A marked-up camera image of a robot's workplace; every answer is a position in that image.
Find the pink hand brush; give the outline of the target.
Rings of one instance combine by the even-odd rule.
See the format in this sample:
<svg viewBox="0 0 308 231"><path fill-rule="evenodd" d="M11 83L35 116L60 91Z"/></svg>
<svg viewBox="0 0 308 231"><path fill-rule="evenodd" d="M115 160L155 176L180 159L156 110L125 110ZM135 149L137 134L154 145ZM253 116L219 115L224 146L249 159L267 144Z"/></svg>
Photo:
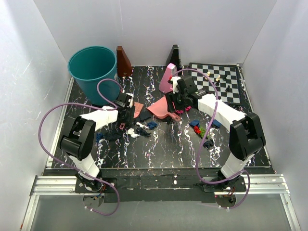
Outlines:
<svg viewBox="0 0 308 231"><path fill-rule="evenodd" d="M133 120L140 114L142 108L142 103L134 102L132 107L125 107L120 109L117 119L117 121L120 123L119 128L123 130L125 126L132 124Z"/></svg>

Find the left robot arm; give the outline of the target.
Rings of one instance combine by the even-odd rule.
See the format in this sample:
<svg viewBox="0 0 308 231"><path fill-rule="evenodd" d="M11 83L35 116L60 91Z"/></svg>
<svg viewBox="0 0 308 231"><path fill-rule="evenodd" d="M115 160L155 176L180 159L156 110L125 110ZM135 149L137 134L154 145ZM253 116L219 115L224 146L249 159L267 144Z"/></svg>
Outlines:
<svg viewBox="0 0 308 231"><path fill-rule="evenodd" d="M73 160L80 176L86 179L86 187L93 193L98 192L103 185L98 178L100 170L91 155L95 131L114 122L118 122L120 129L123 129L134 118L133 94L121 92L114 104L116 110L104 106L92 113L69 117L59 141L60 149Z"/></svg>

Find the pink dustpan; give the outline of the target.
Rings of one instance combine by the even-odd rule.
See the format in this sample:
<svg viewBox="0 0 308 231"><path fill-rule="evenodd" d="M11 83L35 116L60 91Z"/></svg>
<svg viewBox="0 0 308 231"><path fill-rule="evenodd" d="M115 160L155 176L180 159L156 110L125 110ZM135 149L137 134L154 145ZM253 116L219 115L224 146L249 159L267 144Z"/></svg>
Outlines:
<svg viewBox="0 0 308 231"><path fill-rule="evenodd" d="M169 116L177 122L181 120L179 115L176 113L171 113L167 110L167 100L165 96L154 102L151 106L147 107L147 109L159 119L165 119Z"/></svg>

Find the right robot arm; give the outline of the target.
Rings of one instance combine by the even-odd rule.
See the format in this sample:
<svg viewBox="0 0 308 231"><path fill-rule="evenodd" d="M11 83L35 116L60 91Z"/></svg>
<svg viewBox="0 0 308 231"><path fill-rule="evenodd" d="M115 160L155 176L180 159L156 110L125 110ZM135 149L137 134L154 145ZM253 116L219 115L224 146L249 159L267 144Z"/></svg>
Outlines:
<svg viewBox="0 0 308 231"><path fill-rule="evenodd" d="M191 76L170 77L172 91L165 94L167 110L175 112L188 106L211 115L229 131L230 155L218 171L217 181L223 191L235 186L235 179L244 169L249 160L265 145L266 140L260 118L255 113L245 114L237 111L212 93L198 89Z"/></svg>

